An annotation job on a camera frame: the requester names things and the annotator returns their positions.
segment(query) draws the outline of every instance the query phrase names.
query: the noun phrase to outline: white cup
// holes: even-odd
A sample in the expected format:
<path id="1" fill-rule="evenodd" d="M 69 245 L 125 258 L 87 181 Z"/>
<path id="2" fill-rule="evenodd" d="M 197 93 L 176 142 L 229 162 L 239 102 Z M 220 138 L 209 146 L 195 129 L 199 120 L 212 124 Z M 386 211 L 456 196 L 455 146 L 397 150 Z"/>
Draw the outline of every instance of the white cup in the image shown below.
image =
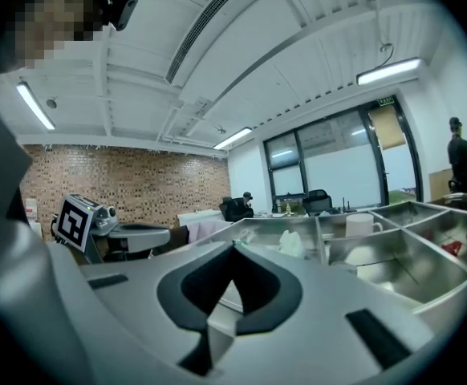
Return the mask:
<path id="1" fill-rule="evenodd" d="M 346 218 L 346 237 L 356 237 L 359 235 L 372 234 L 374 227 L 380 232 L 384 227 L 379 222 L 374 222 L 375 218 L 371 214 L 359 213 L 352 214 Z"/>

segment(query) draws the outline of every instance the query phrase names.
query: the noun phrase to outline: black camera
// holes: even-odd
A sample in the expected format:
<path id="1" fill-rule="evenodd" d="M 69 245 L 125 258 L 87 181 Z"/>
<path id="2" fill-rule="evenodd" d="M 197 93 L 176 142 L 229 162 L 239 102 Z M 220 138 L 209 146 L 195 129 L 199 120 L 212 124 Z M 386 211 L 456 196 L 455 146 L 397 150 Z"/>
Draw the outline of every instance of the black camera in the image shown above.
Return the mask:
<path id="1" fill-rule="evenodd" d="M 123 30 L 136 8 L 138 0 L 112 0 L 104 10 L 104 25 L 111 23 L 118 31 Z"/>

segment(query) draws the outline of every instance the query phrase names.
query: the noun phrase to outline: red object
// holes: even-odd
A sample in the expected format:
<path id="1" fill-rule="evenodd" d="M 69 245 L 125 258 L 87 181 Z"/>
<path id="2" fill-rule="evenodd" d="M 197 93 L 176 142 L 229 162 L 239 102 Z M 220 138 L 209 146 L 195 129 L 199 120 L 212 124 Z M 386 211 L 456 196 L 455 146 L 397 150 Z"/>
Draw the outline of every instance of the red object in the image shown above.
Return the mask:
<path id="1" fill-rule="evenodd" d="M 455 257 L 458 255 L 458 251 L 460 251 L 461 248 L 461 242 L 459 241 L 453 241 L 451 244 L 446 244 L 442 246 L 442 249 L 444 251 L 447 251 L 451 255 L 454 255 Z"/>

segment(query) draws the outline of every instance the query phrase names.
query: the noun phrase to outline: stainless steel counter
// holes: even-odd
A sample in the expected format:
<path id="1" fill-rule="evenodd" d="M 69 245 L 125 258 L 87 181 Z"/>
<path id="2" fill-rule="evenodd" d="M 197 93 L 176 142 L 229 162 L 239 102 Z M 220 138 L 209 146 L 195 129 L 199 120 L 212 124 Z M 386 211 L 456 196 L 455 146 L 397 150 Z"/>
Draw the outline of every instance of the stainless steel counter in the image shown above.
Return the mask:
<path id="1" fill-rule="evenodd" d="M 248 248 L 278 251 L 283 232 L 295 231 L 306 250 L 306 261 L 355 268 L 359 279 L 420 315 L 434 331 L 456 323 L 467 306 L 467 212 L 414 202 L 368 212 L 382 224 L 383 232 L 343 237 L 349 214 L 245 219 L 184 249 L 236 241 Z M 452 241 L 462 244 L 457 257 L 441 248 Z M 221 303 L 242 312 L 233 284 Z"/>

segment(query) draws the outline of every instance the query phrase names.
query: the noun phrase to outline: ceiling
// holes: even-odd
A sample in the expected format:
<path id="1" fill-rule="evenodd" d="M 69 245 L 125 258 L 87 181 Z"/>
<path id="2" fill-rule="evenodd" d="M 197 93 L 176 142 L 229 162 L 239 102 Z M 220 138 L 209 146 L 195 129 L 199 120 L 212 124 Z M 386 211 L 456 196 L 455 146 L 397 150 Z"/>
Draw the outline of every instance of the ceiling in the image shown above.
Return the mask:
<path id="1" fill-rule="evenodd" d="M 436 0 L 221 0 L 213 11 L 218 1 L 139 0 L 124 31 L 106 27 L 93 42 L 66 42 L 34 69 L 1 76 L 3 119 L 23 144 L 222 156 L 212 146 L 243 127 L 256 131 L 354 85 L 388 57 L 382 43 L 394 45 L 391 61 L 428 63 L 445 21 Z M 173 57 L 196 30 L 172 85 Z M 53 132 L 16 92 L 20 80 Z"/>

